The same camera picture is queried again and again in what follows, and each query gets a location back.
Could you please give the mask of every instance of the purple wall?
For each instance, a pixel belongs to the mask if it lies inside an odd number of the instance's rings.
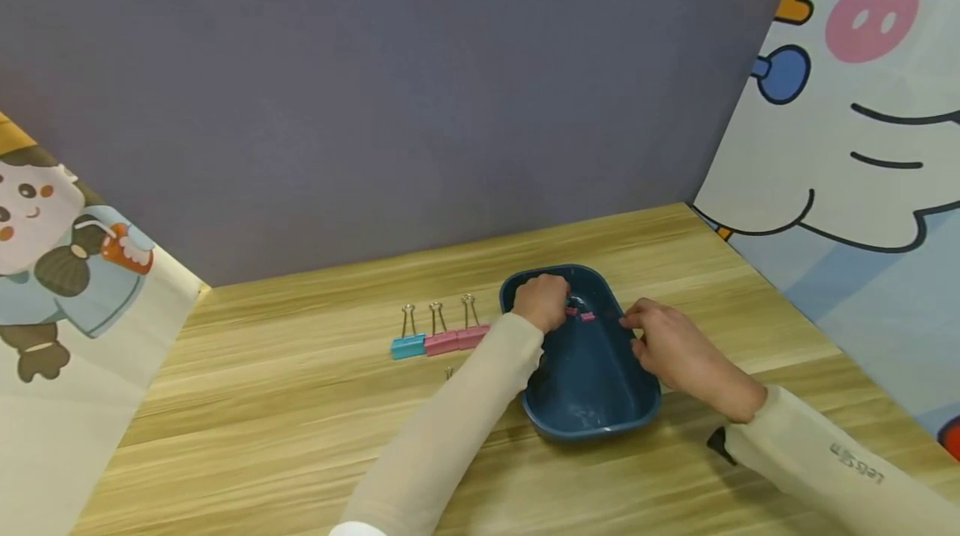
[[[0,0],[0,108],[219,285],[689,200],[778,0]]]

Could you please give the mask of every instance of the metal clip handle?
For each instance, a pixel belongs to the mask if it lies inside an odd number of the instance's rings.
[[[440,315],[440,325],[443,327],[443,332],[447,332],[447,322],[443,321],[443,303],[434,301],[430,303],[430,319],[433,322],[433,328],[431,335],[437,335],[437,316]]]
[[[407,335],[407,316],[410,316],[410,328],[414,330],[414,334],[417,333],[417,324],[414,323],[414,311],[417,309],[412,304],[407,303],[402,307],[403,309],[403,328],[400,329],[400,338],[405,338]]]
[[[463,303],[463,328],[470,327],[469,311],[473,311],[473,322],[477,326],[480,325],[480,320],[478,319],[478,308],[476,308],[474,301],[476,301],[476,298],[472,294],[465,294],[460,297],[460,302]]]

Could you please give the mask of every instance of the pink binder clip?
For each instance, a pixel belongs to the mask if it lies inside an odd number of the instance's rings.
[[[487,335],[487,332],[490,332],[490,326],[486,323],[480,323],[474,301],[475,298],[472,294],[465,294],[460,297],[460,302],[463,303],[463,329],[457,332],[457,348],[460,348],[461,351],[476,348],[484,336]],[[470,327],[470,311],[473,311],[473,321],[476,323],[473,327]]]
[[[423,341],[426,355],[437,357],[438,354],[460,350],[459,342],[457,342],[457,330],[447,329],[447,322],[443,321],[443,303],[430,303],[430,315],[433,317],[433,333],[430,334],[430,338]],[[441,333],[437,333],[437,315],[440,315],[440,325],[443,328]]]

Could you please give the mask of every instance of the blue outfit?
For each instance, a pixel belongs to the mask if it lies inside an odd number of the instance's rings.
[[[115,209],[106,206],[84,208],[105,225],[130,222]],[[57,246],[69,246],[73,230],[63,235]],[[153,242],[130,227],[130,238],[144,250]],[[12,276],[0,277],[0,326],[32,326],[67,320],[89,338],[96,338],[113,326],[137,300],[145,276],[141,276],[100,256],[91,254],[85,262],[90,270],[87,288],[77,296],[59,296],[41,285],[33,276],[33,266]]]

